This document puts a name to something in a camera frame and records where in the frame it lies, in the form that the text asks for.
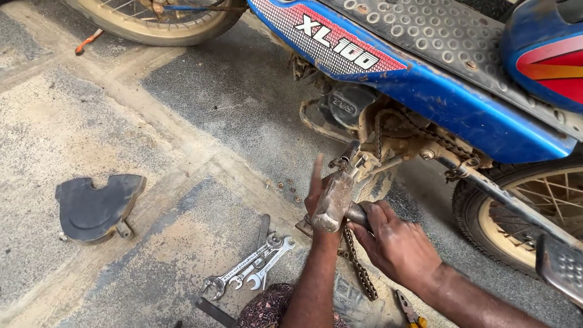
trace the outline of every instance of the tire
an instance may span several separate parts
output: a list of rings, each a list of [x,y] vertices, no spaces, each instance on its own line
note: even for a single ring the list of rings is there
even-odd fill
[[[494,163],[491,169],[482,169],[480,173],[499,186],[504,187],[527,177],[576,168],[583,168],[583,153],[580,145],[576,147],[570,156],[563,159],[523,164]],[[490,257],[500,260],[524,274],[538,278],[533,266],[518,260],[512,254],[496,245],[488,237],[487,232],[484,231],[479,221],[479,211],[487,200],[490,200],[490,198],[473,183],[464,180],[459,181],[452,197],[452,208],[462,233],[474,246]]]
[[[61,2],[104,31],[128,40],[160,47],[192,46],[214,39],[233,27],[243,14],[240,11],[216,12],[216,19],[209,23],[194,25],[181,33],[175,33],[164,30],[149,30],[147,27],[140,27],[138,23],[130,22],[130,20],[116,19],[116,15],[122,14],[117,11],[110,13],[108,10],[98,7],[96,0],[61,0]],[[225,0],[224,2],[224,5],[233,7],[243,7],[246,4],[246,0]]]

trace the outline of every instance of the hammer handle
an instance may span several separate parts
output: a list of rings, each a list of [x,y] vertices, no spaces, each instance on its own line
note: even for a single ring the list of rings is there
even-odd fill
[[[360,224],[361,226],[365,227],[369,232],[373,232],[373,229],[370,227],[368,223],[367,214],[364,211],[363,207],[356,204],[355,202],[350,203],[350,207],[345,214],[346,218]]]

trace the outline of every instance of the hand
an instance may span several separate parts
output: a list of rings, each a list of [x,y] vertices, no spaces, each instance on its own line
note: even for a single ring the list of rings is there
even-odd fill
[[[442,262],[421,226],[399,219],[386,201],[361,205],[374,236],[354,222],[349,222],[348,227],[373,265],[415,294],[427,292]]]
[[[316,205],[318,205],[318,200],[320,195],[324,190],[324,187],[330,181],[331,176],[321,178],[322,176],[322,163],[324,161],[324,154],[319,153],[314,161],[314,169],[312,170],[312,178],[310,181],[310,191],[308,192],[308,197],[304,200],[304,205],[308,211],[308,216],[311,218],[316,211]],[[319,245],[327,245],[334,248],[336,253],[336,248],[340,244],[342,239],[342,231],[344,230],[344,222],[340,225],[340,229],[336,232],[327,232],[323,229],[314,228],[314,233],[312,235],[312,247]]]

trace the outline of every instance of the perforated floor mat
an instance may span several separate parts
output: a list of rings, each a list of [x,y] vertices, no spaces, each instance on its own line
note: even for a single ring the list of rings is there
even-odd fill
[[[320,1],[384,39],[583,141],[583,130],[576,127],[579,122],[574,124],[579,117],[560,110],[557,115],[506,77],[498,56],[504,24],[452,0]]]

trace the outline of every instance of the patterned clothing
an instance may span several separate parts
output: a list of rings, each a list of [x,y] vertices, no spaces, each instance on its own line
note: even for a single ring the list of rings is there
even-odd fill
[[[294,285],[273,284],[247,303],[239,318],[237,328],[278,328],[292,299]],[[332,309],[334,328],[349,328]]]

